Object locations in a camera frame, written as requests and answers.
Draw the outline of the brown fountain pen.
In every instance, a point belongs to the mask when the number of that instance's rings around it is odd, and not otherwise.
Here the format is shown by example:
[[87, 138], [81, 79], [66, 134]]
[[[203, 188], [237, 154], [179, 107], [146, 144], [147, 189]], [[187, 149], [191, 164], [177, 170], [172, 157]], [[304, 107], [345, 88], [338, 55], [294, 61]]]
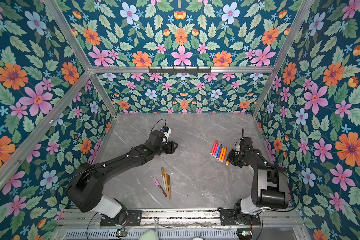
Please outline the brown fountain pen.
[[172, 199], [172, 192], [171, 192], [171, 178], [170, 175], [167, 175], [167, 188], [168, 188], [168, 195], [169, 195], [169, 199]]

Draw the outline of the beige pen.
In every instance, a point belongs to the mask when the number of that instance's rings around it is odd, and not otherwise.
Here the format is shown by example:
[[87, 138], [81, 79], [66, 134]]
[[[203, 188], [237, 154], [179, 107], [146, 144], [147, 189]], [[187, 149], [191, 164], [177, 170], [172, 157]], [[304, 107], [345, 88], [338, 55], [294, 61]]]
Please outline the beige pen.
[[167, 191], [167, 193], [169, 192], [168, 189], [168, 173], [166, 171], [164, 171], [164, 182], [165, 182], [165, 189]]

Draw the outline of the purple highlighter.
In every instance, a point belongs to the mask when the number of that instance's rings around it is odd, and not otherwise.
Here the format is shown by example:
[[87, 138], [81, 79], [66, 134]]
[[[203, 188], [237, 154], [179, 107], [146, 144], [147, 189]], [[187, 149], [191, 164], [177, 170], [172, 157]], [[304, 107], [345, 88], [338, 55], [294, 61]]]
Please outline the purple highlighter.
[[219, 147], [218, 147], [218, 149], [217, 149], [217, 152], [216, 152], [216, 158], [219, 160], [219, 155], [220, 155], [220, 151], [221, 151], [221, 148], [222, 148], [222, 144], [220, 143], [219, 144]]

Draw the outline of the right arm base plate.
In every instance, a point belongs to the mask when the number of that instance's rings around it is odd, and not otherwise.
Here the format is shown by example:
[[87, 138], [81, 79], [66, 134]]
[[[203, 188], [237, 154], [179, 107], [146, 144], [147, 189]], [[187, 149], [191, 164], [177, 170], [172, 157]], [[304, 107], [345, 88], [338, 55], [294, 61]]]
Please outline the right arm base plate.
[[246, 215], [234, 209], [218, 208], [222, 226], [260, 226], [262, 224], [258, 215]]

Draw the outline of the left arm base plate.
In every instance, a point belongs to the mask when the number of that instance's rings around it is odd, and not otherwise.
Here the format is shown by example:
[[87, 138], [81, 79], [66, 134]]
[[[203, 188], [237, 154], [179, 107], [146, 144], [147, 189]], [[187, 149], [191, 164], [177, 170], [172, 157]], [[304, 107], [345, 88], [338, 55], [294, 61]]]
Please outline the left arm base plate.
[[142, 220], [143, 211], [141, 210], [121, 210], [114, 218], [102, 215], [101, 227], [137, 227]]

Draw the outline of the blue highlighter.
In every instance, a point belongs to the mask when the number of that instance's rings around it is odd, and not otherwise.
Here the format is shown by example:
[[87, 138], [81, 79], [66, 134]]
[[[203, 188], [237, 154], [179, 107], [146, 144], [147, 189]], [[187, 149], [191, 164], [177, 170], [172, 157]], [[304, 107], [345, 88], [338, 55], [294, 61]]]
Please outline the blue highlighter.
[[217, 147], [216, 147], [216, 150], [215, 150], [215, 152], [214, 152], [214, 157], [215, 157], [216, 159], [219, 158], [220, 148], [221, 148], [221, 143], [217, 143]]

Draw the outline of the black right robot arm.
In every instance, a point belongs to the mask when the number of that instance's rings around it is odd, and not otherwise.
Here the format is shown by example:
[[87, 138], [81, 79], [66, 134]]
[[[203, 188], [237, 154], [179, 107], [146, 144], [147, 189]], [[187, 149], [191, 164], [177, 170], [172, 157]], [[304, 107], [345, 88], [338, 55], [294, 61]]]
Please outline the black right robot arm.
[[237, 148], [230, 151], [228, 161], [235, 167], [250, 167], [253, 173], [251, 195], [235, 204], [233, 219], [239, 225], [252, 221], [261, 211], [286, 212], [289, 206], [288, 176], [267, 161], [252, 146], [252, 139], [242, 137]]

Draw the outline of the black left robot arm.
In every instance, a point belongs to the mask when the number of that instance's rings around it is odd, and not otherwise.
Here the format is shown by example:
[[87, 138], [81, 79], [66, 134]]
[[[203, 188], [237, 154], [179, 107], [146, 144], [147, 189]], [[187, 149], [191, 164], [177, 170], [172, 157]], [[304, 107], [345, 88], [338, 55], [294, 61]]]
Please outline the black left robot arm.
[[126, 208], [103, 194], [104, 185], [127, 170], [148, 163], [155, 156], [173, 154], [178, 144], [169, 141], [170, 134], [170, 128], [162, 127], [152, 131], [144, 144], [132, 147], [126, 154], [99, 164], [81, 164], [70, 179], [66, 196], [83, 213], [94, 211], [124, 221]]

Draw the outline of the pink highlighter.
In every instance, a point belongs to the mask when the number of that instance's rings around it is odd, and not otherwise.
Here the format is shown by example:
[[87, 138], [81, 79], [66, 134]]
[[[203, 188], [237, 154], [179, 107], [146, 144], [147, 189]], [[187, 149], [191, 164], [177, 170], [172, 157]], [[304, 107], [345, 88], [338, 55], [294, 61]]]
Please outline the pink highlighter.
[[218, 141], [215, 141], [215, 144], [214, 144], [214, 148], [213, 148], [213, 150], [212, 150], [212, 152], [211, 152], [211, 154], [215, 157], [216, 156], [216, 151], [217, 151], [217, 148], [218, 148], [218, 146], [219, 146], [219, 142]]
[[215, 142], [213, 144], [213, 147], [211, 149], [211, 152], [210, 152], [210, 154], [213, 155], [213, 156], [215, 155], [215, 150], [216, 150], [217, 145], [218, 145], [218, 141], [215, 140]]

